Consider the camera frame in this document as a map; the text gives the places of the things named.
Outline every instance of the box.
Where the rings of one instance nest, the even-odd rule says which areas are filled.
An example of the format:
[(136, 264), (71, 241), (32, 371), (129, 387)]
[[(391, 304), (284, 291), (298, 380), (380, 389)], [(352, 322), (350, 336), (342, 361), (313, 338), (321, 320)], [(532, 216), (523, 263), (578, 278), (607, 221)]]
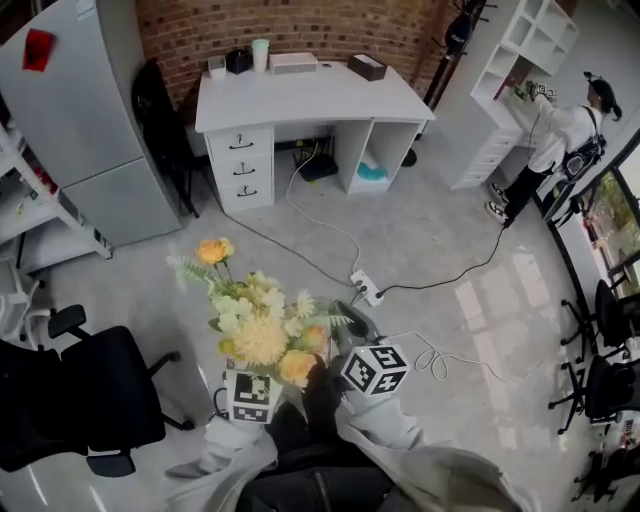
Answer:
[(409, 374), (409, 363), (397, 345), (355, 347), (340, 374), (365, 396), (395, 393)]
[(269, 56), (272, 75), (309, 73), (318, 70), (318, 59), (312, 53), (280, 53)]
[(387, 74), (387, 65), (377, 61), (370, 55), (360, 53), (349, 57), (347, 67), (362, 78), (375, 82), (382, 80)]

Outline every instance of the black bag hanging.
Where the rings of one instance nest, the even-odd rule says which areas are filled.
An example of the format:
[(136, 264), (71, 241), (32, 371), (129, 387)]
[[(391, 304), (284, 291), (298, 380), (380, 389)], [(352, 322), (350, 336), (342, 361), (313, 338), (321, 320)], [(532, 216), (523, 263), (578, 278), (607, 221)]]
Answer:
[(562, 169), (574, 183), (579, 180), (591, 166), (597, 164), (604, 155), (604, 148), (607, 145), (606, 139), (602, 134), (598, 133), (598, 124), (596, 118), (590, 108), (583, 107), (591, 118), (596, 134), (589, 137), (581, 147), (571, 153), (565, 153), (562, 161)]

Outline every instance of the desk drawer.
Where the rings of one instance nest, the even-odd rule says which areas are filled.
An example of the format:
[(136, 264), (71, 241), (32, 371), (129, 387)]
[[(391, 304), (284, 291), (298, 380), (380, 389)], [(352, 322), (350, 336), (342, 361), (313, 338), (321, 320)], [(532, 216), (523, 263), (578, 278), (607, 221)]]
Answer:
[(250, 156), (213, 162), (213, 175), (220, 187), (247, 181), (271, 182), (271, 155)]
[(236, 212), (273, 204), (271, 181), (246, 181), (230, 187), (219, 187), (225, 212)]
[(237, 128), (206, 135), (212, 160), (246, 158), (273, 153), (272, 128)]

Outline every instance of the yellow flower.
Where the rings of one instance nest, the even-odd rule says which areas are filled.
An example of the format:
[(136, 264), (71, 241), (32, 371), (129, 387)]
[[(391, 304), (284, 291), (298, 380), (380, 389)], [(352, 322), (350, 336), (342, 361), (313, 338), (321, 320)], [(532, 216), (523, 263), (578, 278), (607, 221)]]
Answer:
[(287, 382), (304, 388), (307, 385), (307, 375), (316, 364), (313, 354), (301, 350), (290, 350), (280, 361), (280, 376)]
[(224, 244), (220, 240), (203, 240), (196, 249), (196, 256), (202, 263), (215, 265), (225, 258)]
[(316, 354), (321, 354), (324, 351), (327, 341), (327, 333), (324, 328), (318, 325), (307, 327), (302, 333), (302, 342), (305, 347)]
[(287, 349), (287, 342), (280, 320), (269, 316), (248, 319), (234, 336), (238, 353), (249, 363), (261, 365), (278, 362)]
[(222, 340), (218, 343), (218, 352), (220, 352), (223, 356), (231, 357), (239, 361), (244, 360), (244, 356), (238, 353), (233, 340), (230, 339)]
[(233, 247), (231, 241), (228, 238), (222, 237), (220, 239), (220, 242), (222, 243), (222, 247), (224, 247), (224, 257), (228, 258), (230, 256), (233, 256), (233, 253), (236, 252), (236, 250)]

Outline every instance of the shelf unit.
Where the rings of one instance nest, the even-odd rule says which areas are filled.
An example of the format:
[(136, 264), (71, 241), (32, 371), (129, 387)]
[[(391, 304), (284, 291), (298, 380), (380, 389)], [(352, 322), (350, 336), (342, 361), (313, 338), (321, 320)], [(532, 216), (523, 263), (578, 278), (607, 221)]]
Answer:
[(110, 258), (112, 249), (60, 193), (51, 194), (22, 157), (25, 142), (17, 130), (0, 125), (0, 251), (15, 256), (18, 237), (25, 235), (20, 258), (24, 272), (97, 252)]
[[(337, 123), (334, 157), (347, 194), (388, 190), (421, 128), (420, 123), (411, 122), (364, 120)], [(365, 180), (358, 175), (365, 150), (386, 170), (385, 178)]]
[(553, 75), (576, 42), (578, 27), (554, 0), (527, 0), (520, 4), (502, 44)]
[(500, 98), (518, 57), (553, 75), (579, 35), (554, 0), (491, 3), (424, 134), (426, 160), (451, 188), (480, 185), (521, 143), (524, 129)]

